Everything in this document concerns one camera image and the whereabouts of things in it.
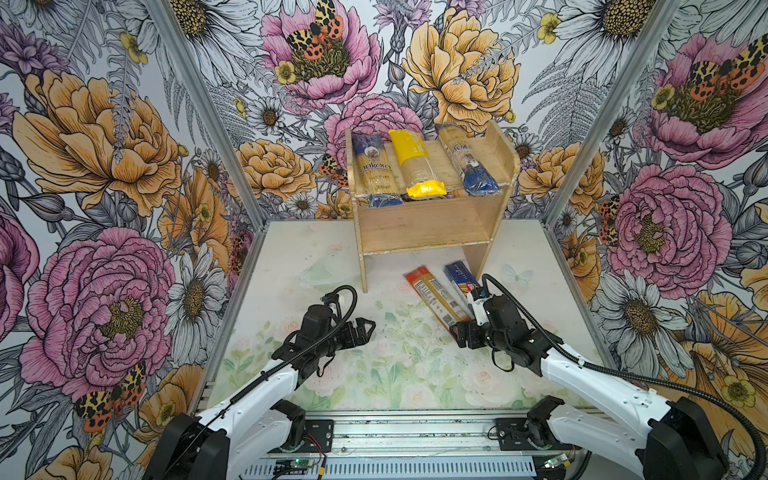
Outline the blue Barilla spaghetti box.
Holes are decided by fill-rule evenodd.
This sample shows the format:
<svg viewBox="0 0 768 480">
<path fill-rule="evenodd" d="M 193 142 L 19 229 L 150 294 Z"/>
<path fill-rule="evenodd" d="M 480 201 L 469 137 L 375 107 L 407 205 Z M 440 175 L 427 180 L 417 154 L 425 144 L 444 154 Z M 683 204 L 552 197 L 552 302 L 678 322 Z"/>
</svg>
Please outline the blue Barilla spaghetti box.
<svg viewBox="0 0 768 480">
<path fill-rule="evenodd" d="M 463 298 L 466 298 L 467 295 L 479 287 L 479 283 L 467 265 L 461 260 L 445 265 L 443 272 L 451 285 Z"/>
</svg>

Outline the red clear spaghetti bag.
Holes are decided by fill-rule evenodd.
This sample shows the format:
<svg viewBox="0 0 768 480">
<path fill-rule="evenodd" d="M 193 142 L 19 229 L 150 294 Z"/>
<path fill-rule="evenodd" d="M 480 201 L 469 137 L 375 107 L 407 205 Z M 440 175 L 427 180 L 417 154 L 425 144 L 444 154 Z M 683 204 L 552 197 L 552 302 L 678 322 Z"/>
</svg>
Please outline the red clear spaghetti bag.
<svg viewBox="0 0 768 480">
<path fill-rule="evenodd" d="M 450 331 L 459 322 L 470 320 L 466 308 L 451 296 L 426 266 L 406 273 L 405 279 L 446 330 Z"/>
</svg>

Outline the blue gold spaghetti bag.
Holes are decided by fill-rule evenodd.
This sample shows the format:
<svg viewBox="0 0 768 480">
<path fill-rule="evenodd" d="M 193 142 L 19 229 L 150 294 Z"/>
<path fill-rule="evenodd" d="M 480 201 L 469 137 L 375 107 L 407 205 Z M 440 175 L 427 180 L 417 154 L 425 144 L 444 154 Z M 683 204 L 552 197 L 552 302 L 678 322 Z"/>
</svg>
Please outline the blue gold spaghetti bag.
<svg viewBox="0 0 768 480">
<path fill-rule="evenodd" d="M 475 157 L 466 132 L 456 124 L 437 124 L 438 139 L 458 172 L 463 189 L 471 197 L 498 194 L 501 189 L 496 180 Z"/>
</svg>

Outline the dark blue spaghetti bag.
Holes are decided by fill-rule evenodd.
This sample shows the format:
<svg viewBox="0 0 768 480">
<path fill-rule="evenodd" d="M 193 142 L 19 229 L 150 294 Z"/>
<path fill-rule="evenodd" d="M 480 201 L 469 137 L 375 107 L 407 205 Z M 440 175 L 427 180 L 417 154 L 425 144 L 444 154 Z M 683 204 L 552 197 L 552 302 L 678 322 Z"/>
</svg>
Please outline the dark blue spaghetti bag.
<svg viewBox="0 0 768 480">
<path fill-rule="evenodd" d="M 399 193 L 382 136 L 378 133 L 352 134 L 351 140 L 369 206 L 385 208 L 401 205 L 402 195 Z"/>
</svg>

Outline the yellow spaghetti bag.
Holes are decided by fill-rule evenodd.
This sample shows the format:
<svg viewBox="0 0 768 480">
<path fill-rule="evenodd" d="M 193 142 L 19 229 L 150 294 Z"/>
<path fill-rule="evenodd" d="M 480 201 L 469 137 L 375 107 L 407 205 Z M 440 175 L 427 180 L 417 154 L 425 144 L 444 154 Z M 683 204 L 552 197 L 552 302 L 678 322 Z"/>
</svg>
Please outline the yellow spaghetti bag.
<svg viewBox="0 0 768 480">
<path fill-rule="evenodd" d="M 389 137 L 410 199 L 423 200 L 447 194 L 445 184 L 435 173 L 420 133 L 390 130 Z"/>
</svg>

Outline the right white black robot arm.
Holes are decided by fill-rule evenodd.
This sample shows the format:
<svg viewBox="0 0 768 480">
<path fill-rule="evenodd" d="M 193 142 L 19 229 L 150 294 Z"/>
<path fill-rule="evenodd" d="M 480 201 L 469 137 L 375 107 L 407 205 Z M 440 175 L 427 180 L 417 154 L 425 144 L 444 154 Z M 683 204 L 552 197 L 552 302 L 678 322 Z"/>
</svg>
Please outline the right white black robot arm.
<svg viewBox="0 0 768 480">
<path fill-rule="evenodd" d="M 559 337 L 532 328 L 517 306 L 476 287 L 467 295 L 472 317 L 451 329 L 462 348 L 490 348 L 524 368 L 576 393 L 601 411 L 580 413 L 547 396 L 526 417 L 528 442 L 544 450 L 572 445 L 606 457 L 644 479 L 722 479 L 728 458 L 702 408 L 672 401 L 617 373 L 588 367 L 587 359 Z"/>
</svg>

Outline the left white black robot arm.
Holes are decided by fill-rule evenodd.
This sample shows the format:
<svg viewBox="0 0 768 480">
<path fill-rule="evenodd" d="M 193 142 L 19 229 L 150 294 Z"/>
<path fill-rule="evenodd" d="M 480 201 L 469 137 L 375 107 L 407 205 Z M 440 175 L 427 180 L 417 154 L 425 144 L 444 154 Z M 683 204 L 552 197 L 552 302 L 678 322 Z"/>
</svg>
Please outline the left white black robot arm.
<svg viewBox="0 0 768 480">
<path fill-rule="evenodd" d="M 248 384 L 193 416 L 181 413 L 164 429 L 145 479 L 236 479 L 278 449 L 294 449 L 305 436 L 305 410 L 290 397 L 323 359 L 367 344 L 376 323 L 340 316 L 337 304 L 315 304 Z"/>
</svg>

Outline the wooden two-tier shelf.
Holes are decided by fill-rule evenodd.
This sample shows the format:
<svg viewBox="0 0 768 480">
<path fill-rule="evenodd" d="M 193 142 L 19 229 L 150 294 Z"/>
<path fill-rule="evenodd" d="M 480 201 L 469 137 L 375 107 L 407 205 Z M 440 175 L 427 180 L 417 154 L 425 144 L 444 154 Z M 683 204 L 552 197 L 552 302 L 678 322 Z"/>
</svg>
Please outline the wooden two-tier shelf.
<svg viewBox="0 0 768 480">
<path fill-rule="evenodd" d="M 486 197 L 469 196 L 440 142 L 428 140 L 428 156 L 450 195 L 373 208 L 367 204 L 368 192 L 362 183 L 350 130 L 345 132 L 345 141 L 364 292 L 369 291 L 366 259 L 373 255 L 460 247 L 471 273 L 483 271 L 520 173 L 519 155 L 497 122 L 491 121 L 482 136 L 468 140 L 475 157 L 501 188 L 499 194 Z"/>
</svg>

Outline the small green circuit board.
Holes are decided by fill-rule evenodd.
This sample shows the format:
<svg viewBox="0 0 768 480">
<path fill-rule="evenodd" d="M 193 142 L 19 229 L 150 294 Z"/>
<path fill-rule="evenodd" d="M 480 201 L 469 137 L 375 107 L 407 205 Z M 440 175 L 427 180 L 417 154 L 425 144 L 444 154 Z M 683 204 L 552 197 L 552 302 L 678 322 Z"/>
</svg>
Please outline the small green circuit board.
<svg viewBox="0 0 768 480">
<path fill-rule="evenodd" d="M 272 475 L 274 477 L 304 475 L 318 465 L 318 461 L 311 461 L 309 459 L 281 460 L 275 463 Z"/>
</svg>

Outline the right small circuit board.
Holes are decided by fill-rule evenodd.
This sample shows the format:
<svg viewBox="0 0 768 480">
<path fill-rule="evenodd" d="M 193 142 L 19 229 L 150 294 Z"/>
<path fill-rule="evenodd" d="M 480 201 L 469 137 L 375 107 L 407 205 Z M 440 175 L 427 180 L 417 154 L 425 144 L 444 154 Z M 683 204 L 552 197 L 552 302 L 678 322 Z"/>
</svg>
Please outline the right small circuit board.
<svg viewBox="0 0 768 480">
<path fill-rule="evenodd" d="M 545 469 L 567 468 L 571 464 L 568 454 L 561 453 L 552 456 L 544 461 L 542 467 Z"/>
</svg>

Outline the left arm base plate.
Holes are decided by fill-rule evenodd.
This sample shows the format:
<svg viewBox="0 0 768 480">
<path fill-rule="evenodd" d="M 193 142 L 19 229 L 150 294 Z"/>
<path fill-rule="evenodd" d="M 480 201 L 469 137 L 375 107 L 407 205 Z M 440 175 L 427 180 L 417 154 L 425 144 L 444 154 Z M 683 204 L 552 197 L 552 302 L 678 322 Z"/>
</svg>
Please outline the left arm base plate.
<svg viewBox="0 0 768 480">
<path fill-rule="evenodd" d="M 327 419 L 296 421 L 291 425 L 288 439 L 282 446 L 287 453 L 330 453 L 334 440 L 335 422 Z"/>
</svg>

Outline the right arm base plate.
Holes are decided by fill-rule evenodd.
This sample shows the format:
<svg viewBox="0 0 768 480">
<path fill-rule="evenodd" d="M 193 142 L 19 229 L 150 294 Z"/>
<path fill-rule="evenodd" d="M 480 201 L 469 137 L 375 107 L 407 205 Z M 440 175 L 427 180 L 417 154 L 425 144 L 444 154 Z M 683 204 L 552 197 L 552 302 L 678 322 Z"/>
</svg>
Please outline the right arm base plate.
<svg viewBox="0 0 768 480">
<path fill-rule="evenodd" d="M 501 451 L 562 450 L 578 451 L 580 447 L 556 440 L 543 424 L 530 425 L 523 417 L 502 417 L 494 420 L 487 437 L 498 442 Z"/>
</svg>

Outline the aluminium front rail frame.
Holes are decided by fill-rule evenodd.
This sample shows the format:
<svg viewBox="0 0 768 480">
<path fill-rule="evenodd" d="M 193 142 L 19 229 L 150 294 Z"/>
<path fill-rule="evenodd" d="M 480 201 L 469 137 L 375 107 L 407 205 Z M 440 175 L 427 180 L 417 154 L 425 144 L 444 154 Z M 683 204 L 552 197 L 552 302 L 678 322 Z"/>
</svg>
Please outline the aluminium front rail frame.
<svg viewBox="0 0 768 480">
<path fill-rule="evenodd" d="M 449 416 L 416 411 L 395 416 L 365 413 L 342 420 L 340 428 L 334 427 L 332 449 L 344 447 L 342 438 L 348 435 L 356 455 L 472 455 L 479 450 L 479 434 L 483 434 L 488 442 L 495 441 L 487 437 L 494 420 L 486 415 Z"/>
</svg>

